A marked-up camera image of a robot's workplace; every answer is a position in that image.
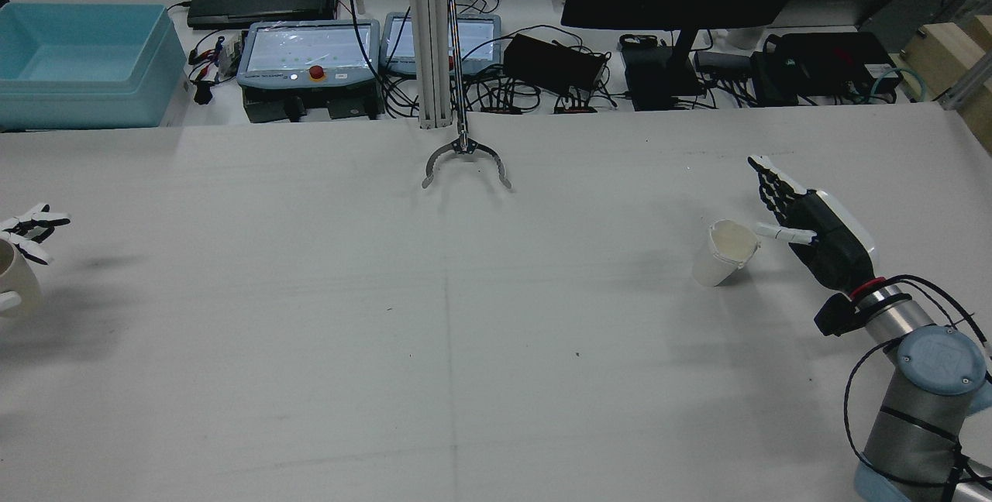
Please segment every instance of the paper cup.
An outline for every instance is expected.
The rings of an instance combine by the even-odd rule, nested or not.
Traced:
[[[21,318],[42,304],[38,277],[14,245],[0,240],[0,316]]]
[[[692,277],[706,287],[717,286],[730,273],[743,268],[758,245],[758,235],[751,229],[729,219],[716,221],[709,226],[706,242],[695,255]]]

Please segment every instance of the light blue plastic bin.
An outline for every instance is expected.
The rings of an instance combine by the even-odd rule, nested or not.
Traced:
[[[158,126],[184,75],[162,5],[0,8],[0,126]]]

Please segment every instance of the white robotic hand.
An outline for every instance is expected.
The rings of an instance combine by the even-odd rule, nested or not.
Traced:
[[[52,236],[56,227],[70,223],[68,213],[50,211],[47,203],[0,222],[0,240],[17,247],[25,258],[38,264],[49,264],[52,256],[40,247],[40,243]]]

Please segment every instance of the mug handle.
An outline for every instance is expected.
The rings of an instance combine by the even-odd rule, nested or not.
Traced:
[[[17,294],[17,291],[0,293],[0,312],[9,311],[9,309],[17,307],[18,304],[21,304],[21,296]]]

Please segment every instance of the white table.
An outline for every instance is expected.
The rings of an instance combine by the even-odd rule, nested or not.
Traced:
[[[181,3],[188,0],[13,0],[17,2],[102,2],[102,3],[151,3],[151,4],[162,4],[162,5],[173,5]],[[390,12],[404,12],[408,7],[408,0],[364,0],[365,4],[365,18],[375,18],[378,19],[380,23],[385,22],[387,15]],[[494,14],[499,14],[502,22],[502,28],[504,33],[509,33],[512,30],[517,30],[521,28],[528,28],[529,26],[536,25],[552,25],[560,26],[561,19],[561,7],[557,5],[553,0],[501,0],[499,8],[494,12]],[[340,18],[347,19],[350,17],[350,13],[347,12],[345,8],[338,9],[338,15]],[[170,17],[173,19],[174,25],[180,41],[183,43],[185,50],[191,50],[192,47],[203,37],[208,35],[205,30],[192,30],[187,26],[185,22],[185,9],[184,8],[174,8],[170,11]],[[610,58],[607,67],[610,70],[610,81],[608,82],[607,88],[612,93],[620,93],[627,89],[626,82],[624,82],[624,64],[623,59],[619,51],[617,51],[617,42],[620,35],[623,33],[630,32],[619,32],[619,30],[604,30],[604,29],[575,29],[566,28],[568,32],[575,33],[575,35],[581,36],[584,44],[589,46],[592,50],[598,51],[599,53],[606,53],[606,51],[611,51],[612,57]],[[848,30],[848,28],[818,28],[812,30]],[[235,30],[231,32],[220,33],[219,35],[233,36]],[[768,33],[780,33],[782,29],[770,29],[766,31]],[[546,40],[559,40],[564,44],[574,44],[573,37],[564,35],[564,33],[557,32],[555,29],[532,29],[529,30],[528,35],[536,37],[536,39]],[[673,42],[673,36],[677,36],[677,33],[670,35],[669,32],[655,32],[655,30],[646,30],[642,33],[652,33],[662,37],[669,44]],[[715,50],[722,51],[723,53],[736,53],[736,54],[747,54],[749,51],[737,50],[733,46],[729,46],[724,42],[724,36],[726,36],[726,30],[716,29],[713,32],[715,35],[716,43]],[[208,49],[214,37],[208,37],[208,39],[202,44],[201,50]],[[697,47],[703,47],[708,44],[708,38],[705,33],[701,33],[697,37]],[[410,96],[415,96],[415,85],[410,83],[406,89]],[[181,107],[183,110],[178,110],[177,116],[171,117],[176,119],[177,126],[202,126],[202,125],[229,125],[229,124],[242,124],[248,122],[248,117],[244,112],[244,107],[242,107],[241,90],[237,83],[234,81],[227,82],[224,85],[217,86],[212,90],[214,98],[212,103],[209,105],[195,105],[191,101],[183,101]],[[732,107],[734,102],[729,96],[726,96],[722,92],[715,92],[718,97],[718,105],[720,107]],[[541,113],[550,113],[553,110],[553,103],[555,103],[556,97],[553,94],[545,93],[542,99],[542,107],[539,110]],[[701,99],[701,101],[709,103],[709,99]],[[628,100],[617,100],[619,111],[630,112],[633,111],[633,106]],[[595,99],[592,105],[602,111],[612,110],[610,105],[603,99]],[[305,121],[327,121],[329,120],[329,115],[327,115],[325,110],[322,109],[312,109]]]
[[[74,216],[0,321],[0,498],[853,500],[871,340],[784,244],[690,277],[770,220],[747,153],[989,328],[992,160],[936,105],[471,118],[512,192],[484,156],[423,191],[450,131],[413,121],[0,135],[3,212]]]

